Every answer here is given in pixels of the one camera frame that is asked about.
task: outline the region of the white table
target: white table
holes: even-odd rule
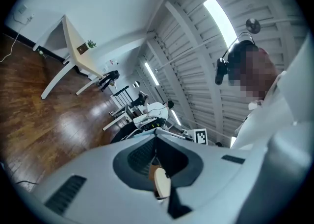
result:
[[[128,112],[130,111],[128,105],[126,105],[125,107],[125,111],[123,114],[121,114],[118,118],[116,118],[114,121],[110,122],[108,125],[106,125],[104,128],[103,128],[103,131],[106,131],[109,127],[111,127],[113,124],[116,124],[119,120],[121,120],[122,118],[126,118],[128,119],[130,122],[132,121],[132,118],[129,116]]]
[[[111,116],[114,117],[117,113],[122,112],[122,108],[123,107],[116,110],[114,113],[112,113]],[[141,112],[141,114],[144,114],[144,106],[143,105],[138,106],[137,109]],[[130,112],[133,113],[136,110],[136,107],[129,108],[129,110],[130,110]]]
[[[41,95],[42,99],[45,99],[47,97],[47,95],[53,89],[53,87],[75,65],[97,76],[97,78],[91,81],[92,83],[95,83],[98,78],[103,76],[102,72],[98,70],[97,66],[95,65],[93,58],[90,55],[89,50],[84,52],[82,55],[77,50],[79,46],[85,43],[85,40],[80,36],[80,34],[71,24],[69,18],[66,15],[64,15],[57,23],[55,23],[48,31],[45,32],[45,34],[37,41],[37,43],[33,47],[33,51],[37,50],[38,46],[40,46],[49,37],[52,31],[56,29],[60,23],[62,23],[63,25],[65,41],[69,49],[69,56],[70,56],[69,58],[65,60],[65,62],[69,62],[69,63],[65,67],[63,67],[61,71],[59,71],[59,73],[52,79],[49,85],[45,88],[44,92]],[[85,90],[89,85],[91,85],[92,84],[91,82],[86,84],[83,87],[84,89],[81,88],[77,92],[77,95],[80,94],[83,90]]]

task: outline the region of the wooden floor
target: wooden floor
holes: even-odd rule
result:
[[[13,40],[0,37],[0,56],[10,52]],[[107,145],[121,124],[107,131],[108,115],[117,107],[109,89],[96,85],[77,92],[89,80],[70,70],[45,100],[40,95],[62,63],[47,59],[16,42],[11,56],[0,63],[1,161],[14,181],[40,182],[45,176],[85,150]],[[29,191],[33,185],[22,183]]]

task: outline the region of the ventilation grille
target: ventilation grille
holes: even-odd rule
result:
[[[154,156],[154,139],[151,139],[128,155],[128,164],[134,171],[148,178],[149,168]]]
[[[62,215],[69,207],[79,190],[85,183],[86,178],[73,175],[71,176],[50,199],[46,202],[45,206],[53,212]]]

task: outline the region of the small box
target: small box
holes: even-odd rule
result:
[[[86,52],[88,50],[88,46],[86,43],[84,43],[81,46],[77,47],[77,50],[82,55],[84,52]]]

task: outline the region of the person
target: person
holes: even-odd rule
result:
[[[252,112],[235,131],[232,148],[250,149],[258,138],[269,139],[279,128],[293,122],[289,106],[278,89],[286,71],[278,73],[269,54],[249,40],[235,44],[228,55],[228,82],[255,98]]]
[[[131,134],[134,130],[140,129],[143,125],[154,121],[156,118],[168,119],[168,110],[174,106],[174,103],[169,100],[165,104],[155,102],[147,105],[143,112],[144,114],[133,119],[132,122],[128,123],[120,129],[120,131],[114,136],[111,143],[119,142],[124,137]]]
[[[111,71],[107,73],[107,76],[103,78],[100,82],[97,83],[98,86],[102,86],[103,83],[105,83],[107,80],[109,80],[101,89],[101,91],[104,91],[104,89],[107,88],[107,86],[110,84],[110,82],[114,82],[119,78],[120,74],[117,70]]]
[[[135,106],[139,106],[139,105],[143,105],[143,106],[147,106],[147,103],[149,102],[149,97],[147,94],[143,93],[142,91],[139,91],[138,93],[138,98],[134,101],[132,101],[130,104],[129,104],[129,108],[133,108]],[[119,114],[121,112],[123,112],[125,109],[125,107],[121,107],[120,109],[118,109],[117,111],[112,111],[112,112],[109,112],[109,114],[111,116],[115,115],[115,117],[118,117]]]

